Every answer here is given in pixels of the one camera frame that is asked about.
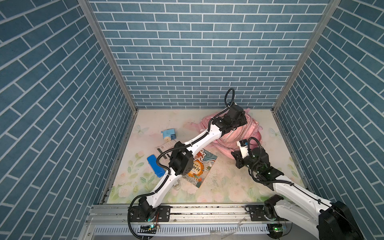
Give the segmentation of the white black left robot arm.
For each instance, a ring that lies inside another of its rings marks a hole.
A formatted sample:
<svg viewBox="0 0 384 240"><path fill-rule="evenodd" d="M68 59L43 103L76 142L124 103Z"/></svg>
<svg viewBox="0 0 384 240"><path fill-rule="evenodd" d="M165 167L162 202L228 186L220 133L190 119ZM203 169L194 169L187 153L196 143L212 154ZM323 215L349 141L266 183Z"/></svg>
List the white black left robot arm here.
<svg viewBox="0 0 384 240"><path fill-rule="evenodd" d="M166 173L153 191L132 200L128 208L128 220L138 214L141 221L151 222L174 183L192 170L195 155L210 143L246 124L245 110L233 104L211 118L208 128L197 137L185 143L177 142L173 148L161 153L156 164Z"/></svg>

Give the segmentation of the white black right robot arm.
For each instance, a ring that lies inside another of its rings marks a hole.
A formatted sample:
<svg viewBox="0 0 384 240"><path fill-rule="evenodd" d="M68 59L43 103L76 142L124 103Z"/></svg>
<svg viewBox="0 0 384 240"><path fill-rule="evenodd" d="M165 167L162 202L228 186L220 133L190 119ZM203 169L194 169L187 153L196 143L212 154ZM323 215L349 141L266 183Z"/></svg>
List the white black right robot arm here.
<svg viewBox="0 0 384 240"><path fill-rule="evenodd" d="M362 240L364 238L350 209L342 202L326 200L295 184L271 166L263 148L233 151L236 167L247 167L256 183L276 194L265 201L270 220L282 218L301 227L319 240Z"/></svg>

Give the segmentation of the colourful illustrated children's book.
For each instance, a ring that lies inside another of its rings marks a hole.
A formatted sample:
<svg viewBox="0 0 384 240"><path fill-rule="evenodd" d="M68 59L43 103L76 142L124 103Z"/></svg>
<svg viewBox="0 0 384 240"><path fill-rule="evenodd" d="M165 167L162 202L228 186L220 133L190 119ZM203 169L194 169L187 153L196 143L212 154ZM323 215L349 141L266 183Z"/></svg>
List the colourful illustrated children's book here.
<svg viewBox="0 0 384 240"><path fill-rule="evenodd" d="M194 157L192 170L184 176L184 179L200 188L216 160L216 155L204 149L200 150Z"/></svg>

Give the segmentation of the pink school backpack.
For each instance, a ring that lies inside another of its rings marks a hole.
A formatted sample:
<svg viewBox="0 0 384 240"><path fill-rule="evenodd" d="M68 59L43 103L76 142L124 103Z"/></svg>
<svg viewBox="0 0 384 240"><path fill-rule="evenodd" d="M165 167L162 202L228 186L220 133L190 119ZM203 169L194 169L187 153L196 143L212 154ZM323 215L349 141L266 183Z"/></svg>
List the pink school backpack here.
<svg viewBox="0 0 384 240"><path fill-rule="evenodd" d="M223 155L230 159L234 159L231 152L239 150L239 146L237 145L238 141L249 139L250 137L256 138L260 143L262 142L262 136L260 134L260 124L256 120L254 120L249 112L250 108L247 108L245 110L247 124L244 126L241 126L237 128L235 131L231 131L228 134L225 134L223 137L221 137L218 140L213 141L210 143L205 149L207 148L213 148L215 147L218 151L220 151ZM214 117L218 112L208 115L204 117L199 123L187 123L184 124L184 127L188 130L198 132L199 134L202 133L207 127L209 120Z"/></svg>

